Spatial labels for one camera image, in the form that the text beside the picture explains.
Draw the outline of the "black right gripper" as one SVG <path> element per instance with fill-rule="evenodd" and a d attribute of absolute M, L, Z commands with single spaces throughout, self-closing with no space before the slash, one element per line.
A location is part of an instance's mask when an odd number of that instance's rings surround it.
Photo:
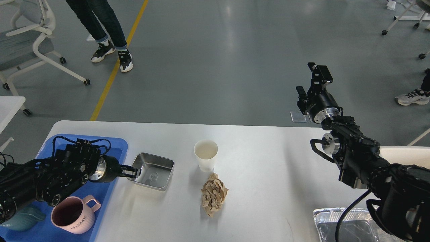
<path fill-rule="evenodd" d="M 317 65 L 314 62 L 307 63 L 312 78 L 311 85 L 306 92 L 304 87 L 297 86 L 297 106 L 303 115 L 309 115 L 313 123 L 321 124 L 325 119 L 338 116 L 340 106 L 333 96 L 326 91 L 326 87 L 333 83 L 329 69 L 325 65 Z"/>

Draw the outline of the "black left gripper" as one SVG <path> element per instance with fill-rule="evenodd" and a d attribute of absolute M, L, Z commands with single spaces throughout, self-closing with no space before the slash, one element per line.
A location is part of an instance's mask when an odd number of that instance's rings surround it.
<path fill-rule="evenodd" d="M 102 155 L 99 158 L 95 173 L 89 176 L 93 183 L 109 183 L 117 177 L 136 179 L 141 175 L 141 168 L 129 165 L 120 165 L 117 158 Z"/>

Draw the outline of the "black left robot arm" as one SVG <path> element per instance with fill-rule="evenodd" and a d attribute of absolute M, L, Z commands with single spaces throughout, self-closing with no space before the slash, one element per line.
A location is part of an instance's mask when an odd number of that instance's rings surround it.
<path fill-rule="evenodd" d="M 97 145 L 101 139 L 71 140 L 63 149 L 52 149 L 48 158 L 35 158 L 24 164 L 1 163 L 1 223 L 11 219 L 31 202 L 46 202 L 55 207 L 88 181 L 109 183 L 118 177 L 137 178 L 141 169 L 120 164 L 107 155 L 111 145 Z"/>

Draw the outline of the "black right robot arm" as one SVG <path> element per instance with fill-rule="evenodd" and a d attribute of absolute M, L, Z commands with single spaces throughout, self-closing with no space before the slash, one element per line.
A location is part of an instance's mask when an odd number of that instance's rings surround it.
<path fill-rule="evenodd" d="M 309 62 L 312 73 L 310 89 L 297 86 L 297 106 L 313 123 L 327 133 L 322 139 L 311 139 L 312 150 L 339 168 L 339 181 L 351 188 L 367 189 L 339 218 L 340 225 L 347 213 L 362 199 L 373 193 L 377 199 L 367 200 L 367 209 L 376 224 L 404 241 L 429 241 L 429 169 L 416 164 L 391 164 L 380 156 L 378 141 L 365 136 L 352 116 L 327 91 L 333 82 L 328 67 Z"/>

